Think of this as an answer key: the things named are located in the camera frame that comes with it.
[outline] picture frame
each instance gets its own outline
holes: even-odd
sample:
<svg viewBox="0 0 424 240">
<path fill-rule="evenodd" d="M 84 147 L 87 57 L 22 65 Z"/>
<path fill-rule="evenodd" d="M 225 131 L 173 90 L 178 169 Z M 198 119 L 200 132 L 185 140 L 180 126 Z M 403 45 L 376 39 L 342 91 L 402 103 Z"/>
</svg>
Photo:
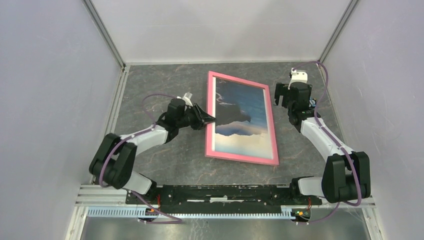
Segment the picture frame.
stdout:
<svg viewBox="0 0 424 240">
<path fill-rule="evenodd" d="M 267 85 L 210 71 L 207 157 L 277 166 L 280 164 L 270 89 Z"/>
</svg>

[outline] slotted cable channel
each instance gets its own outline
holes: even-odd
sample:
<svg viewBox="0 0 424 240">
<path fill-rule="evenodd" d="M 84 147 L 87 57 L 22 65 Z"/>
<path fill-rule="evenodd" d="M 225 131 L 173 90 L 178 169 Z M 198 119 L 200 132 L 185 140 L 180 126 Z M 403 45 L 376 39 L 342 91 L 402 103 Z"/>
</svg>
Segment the slotted cable channel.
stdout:
<svg viewBox="0 0 424 240">
<path fill-rule="evenodd" d="M 87 217 L 97 218 L 157 218 L 153 212 L 147 212 L 147 207 L 121 207 L 121 206 L 91 206 L 88 208 Z M 170 214 L 182 219 L 295 219 L 291 216 L 292 209 L 281 207 L 281 213 L 193 213 Z"/>
</svg>

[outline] floor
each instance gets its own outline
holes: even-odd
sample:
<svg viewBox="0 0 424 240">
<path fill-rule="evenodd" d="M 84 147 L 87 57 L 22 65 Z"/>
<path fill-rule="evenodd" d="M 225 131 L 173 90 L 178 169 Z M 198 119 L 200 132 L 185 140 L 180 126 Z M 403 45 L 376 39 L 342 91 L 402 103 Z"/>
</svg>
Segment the floor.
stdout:
<svg viewBox="0 0 424 240">
<path fill-rule="evenodd" d="M 271 100 L 275 84 L 289 82 L 290 69 L 298 62 L 217 63 L 131 66 L 126 82 L 115 133 L 129 134 L 144 129 L 151 120 L 141 109 L 142 99 L 151 93 L 182 96 L 191 92 L 191 100 L 206 109 L 208 71 L 269 85 Z M 314 64 L 306 70 L 313 85 L 312 97 L 319 98 L 324 81 Z M 155 118 L 166 110 L 170 99 L 152 97 L 146 109 Z M 319 111 L 327 126 L 340 137 L 334 111 L 326 96 Z M 325 162 L 319 152 L 289 123 L 287 110 L 272 106 L 278 146 L 279 166 L 267 166 L 205 157 L 205 130 L 180 130 L 171 142 L 140 154 L 134 170 L 163 185 L 197 184 L 287 184 L 292 178 L 322 176 Z"/>
<path fill-rule="evenodd" d="M 328 214 L 312 209 L 312 219 Z M 84 240 L 370 240 L 360 208 L 339 209 L 331 218 L 308 226 L 279 219 L 184 219 L 182 224 L 144 225 L 134 218 L 90 217 Z"/>
</svg>

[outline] pink frame border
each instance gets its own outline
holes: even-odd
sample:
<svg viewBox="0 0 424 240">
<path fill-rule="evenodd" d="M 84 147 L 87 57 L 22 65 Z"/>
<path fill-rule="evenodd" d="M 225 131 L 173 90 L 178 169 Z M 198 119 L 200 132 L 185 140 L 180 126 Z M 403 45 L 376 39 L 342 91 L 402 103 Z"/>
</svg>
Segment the pink frame border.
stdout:
<svg viewBox="0 0 424 240">
<path fill-rule="evenodd" d="M 222 78 L 229 81 L 234 81 L 241 84 L 246 84 L 254 87 L 258 87 L 265 90 L 265 107 L 266 107 L 266 121 L 268 123 L 268 130 L 271 136 L 271 144 L 272 144 L 272 159 L 261 158 L 255 156 L 245 156 L 240 154 L 219 152 L 212 150 L 212 134 L 213 127 L 215 123 L 210 123 L 206 127 L 206 153 L 207 157 L 233 160 L 233 161 L 241 161 L 247 163 L 255 163 L 255 164 L 264 164 L 264 165 L 273 165 L 277 166 L 280 164 L 280 160 L 277 152 L 277 142 L 276 142 L 276 132 L 274 129 L 274 119 L 273 119 L 273 111 L 271 107 L 271 98 L 270 98 L 270 89 L 268 85 L 260 84 L 257 82 L 241 79 L 234 76 L 225 75 L 218 72 L 209 71 L 208 80 L 207 80 L 207 106 L 206 111 L 209 115 L 213 116 L 213 108 L 214 108 L 214 77 Z"/>
</svg>

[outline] cable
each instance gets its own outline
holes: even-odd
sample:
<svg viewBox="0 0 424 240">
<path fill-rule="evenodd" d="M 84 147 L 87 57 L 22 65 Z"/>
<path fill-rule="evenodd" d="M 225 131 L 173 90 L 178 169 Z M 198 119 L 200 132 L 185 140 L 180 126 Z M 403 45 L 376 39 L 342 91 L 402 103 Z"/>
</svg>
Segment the cable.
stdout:
<svg viewBox="0 0 424 240">
<path fill-rule="evenodd" d="M 164 97 L 169 97 L 169 98 L 176 98 L 176 97 L 174 97 L 174 96 L 171 96 L 171 95 L 167 95 L 167 94 L 163 94 L 163 93 L 153 93 L 153 94 L 150 94 L 150 95 L 147 95 L 145 98 L 143 98 L 143 100 L 141 101 L 141 108 L 142 108 L 142 110 L 148 115 L 148 117 L 152 120 L 152 122 L 153 122 L 153 124 L 149 127 L 149 128 L 146 128 L 146 129 L 144 129 L 144 130 L 141 130 L 141 131 L 138 131 L 138 132 L 136 132 L 136 133 L 134 133 L 134 134 L 132 134 L 132 135 L 130 135 L 130 136 L 127 136 L 127 137 L 125 137 L 124 139 L 122 139 L 120 142 L 118 142 L 113 148 L 112 148 L 112 150 L 110 151 L 110 153 L 109 153 L 109 155 L 107 155 L 107 157 L 106 157 L 106 160 L 104 161 L 104 163 L 103 163 L 103 167 L 101 168 L 101 171 L 100 171 L 100 176 L 99 176 L 99 178 L 98 178 L 98 183 L 100 184 L 100 186 L 101 187 L 103 187 L 103 188 L 105 188 L 105 187 L 108 187 L 109 185 L 107 185 L 107 184 L 104 184 L 103 183 L 103 177 L 104 177 L 104 175 L 105 175 L 105 170 L 106 170 L 106 166 L 108 165 L 108 163 L 109 163 L 109 161 L 111 160 L 111 158 L 112 158 L 112 156 L 114 155 L 114 153 L 116 152 L 116 150 L 123 144 L 123 143 L 125 143 L 126 141 L 128 141 L 128 140 L 130 140 L 130 139 L 133 139 L 133 138 L 135 138 L 135 137 L 137 137 L 137 136 L 140 136 L 140 135 L 142 135 L 142 134 L 145 134 L 145 133 L 147 133 L 147 132 L 150 132 L 150 131 L 152 131 L 155 127 L 156 127 L 156 121 L 155 121 L 155 119 L 153 118 L 153 116 L 150 114 L 150 112 L 148 112 L 146 109 L 145 109 L 145 107 L 144 107 L 144 101 L 146 100 L 146 99 L 148 99 L 148 98 L 150 98 L 150 97 L 153 97 L 153 96 L 164 96 Z M 158 221 L 158 222 L 156 222 L 156 221 L 144 221 L 144 223 L 146 223 L 146 224 L 180 224 L 180 223 L 182 223 L 183 222 L 183 220 L 181 219 L 181 218 L 178 218 L 178 217 L 174 217 L 174 216 L 171 216 L 171 215 L 169 215 L 169 214 L 167 214 L 167 213 L 164 213 L 164 212 L 162 212 L 162 211 L 160 211 L 160 210 L 158 210 L 158 209 L 156 209 L 156 208 L 154 208 L 152 205 L 150 205 L 142 196 L 141 196 L 141 194 L 139 194 L 138 192 L 136 192 L 136 191 L 131 191 L 130 189 L 126 189 L 128 192 L 131 192 L 132 194 L 134 194 L 138 199 L 140 199 L 144 204 L 146 204 L 149 208 L 151 208 L 151 209 L 153 209 L 156 213 L 159 213 L 159 214 L 161 214 L 161 215 L 163 215 L 163 216 L 165 216 L 165 217 L 168 217 L 168 218 L 170 218 L 170 219 L 174 219 L 175 221 Z"/>
<path fill-rule="evenodd" d="M 351 203 L 348 201 L 345 201 L 344 203 L 357 207 L 359 205 L 361 205 L 361 201 L 362 201 L 362 194 L 361 194 L 361 187 L 359 185 L 359 180 L 358 180 L 358 174 L 357 171 L 355 170 L 355 166 L 354 166 L 354 162 L 352 161 L 351 156 L 349 155 L 348 151 L 346 151 L 346 149 L 344 147 L 342 147 L 342 144 L 325 128 L 323 127 L 323 125 L 321 124 L 320 120 L 318 119 L 317 113 L 318 113 L 318 106 L 321 103 L 321 100 L 324 98 L 324 96 L 327 93 L 327 89 L 329 86 L 329 72 L 327 71 L 326 66 L 324 66 L 324 64 L 322 64 L 320 61 L 307 61 L 304 63 L 301 63 L 299 65 L 297 65 L 296 67 L 293 68 L 293 70 L 296 70 L 304 65 L 307 64 L 318 64 L 320 65 L 325 72 L 325 86 L 324 86 L 324 92 L 322 93 L 321 97 L 318 99 L 318 101 L 316 101 L 315 103 L 315 111 L 313 112 L 313 116 L 315 118 L 316 123 L 318 124 L 319 128 L 322 129 L 322 131 L 324 131 L 325 134 L 328 135 L 328 137 L 335 143 L 335 145 L 344 153 L 344 155 L 346 155 L 347 157 L 347 161 L 349 162 L 350 168 L 352 169 L 352 175 L 353 175 L 353 179 L 355 182 L 355 186 L 356 186 L 356 192 L 357 192 L 357 202 L 356 203 Z M 337 205 L 335 206 L 335 208 L 330 212 L 330 214 L 328 214 L 327 216 L 318 219 L 318 220 L 314 220 L 314 221 L 310 221 L 307 223 L 304 222 L 296 222 L 296 224 L 301 224 L 301 225 L 308 225 L 308 224 L 312 224 L 312 223 L 318 223 L 321 222 L 323 220 L 328 219 L 329 217 L 331 217 L 339 208 L 340 202 L 337 203 Z"/>
<path fill-rule="evenodd" d="M 167 213 L 164 213 L 156 208 L 154 208 L 152 205 L 150 205 L 150 203 L 148 203 L 138 192 L 136 191 L 131 191 L 129 189 L 126 189 L 129 193 L 134 194 L 138 199 L 140 199 L 144 204 L 146 204 L 149 208 L 153 209 L 154 212 L 163 215 L 165 217 L 168 217 L 170 219 L 174 219 L 175 221 L 144 221 L 145 224 L 180 224 L 183 222 L 183 220 L 181 218 L 175 217 L 175 216 L 171 216 Z"/>
<path fill-rule="evenodd" d="M 316 223 L 322 222 L 326 219 L 329 219 L 331 216 L 333 216 L 334 213 L 337 211 L 337 209 L 339 209 L 339 205 L 340 205 L 340 202 L 338 202 L 337 205 L 333 208 L 333 210 L 327 216 L 325 216 L 323 218 L 320 218 L 318 220 L 309 221 L 309 222 L 296 221 L 295 223 L 296 223 L 296 225 L 309 225 L 309 224 L 316 224 Z"/>
<path fill-rule="evenodd" d="M 312 208 L 312 201 L 311 201 L 311 197 L 307 198 L 307 208 L 306 208 L 306 212 L 309 211 Z"/>
<path fill-rule="evenodd" d="M 304 217 L 304 216 L 299 216 L 299 218 L 304 219 L 304 220 L 306 220 L 306 221 L 309 221 L 309 218 L 306 218 L 306 217 Z"/>
</svg>

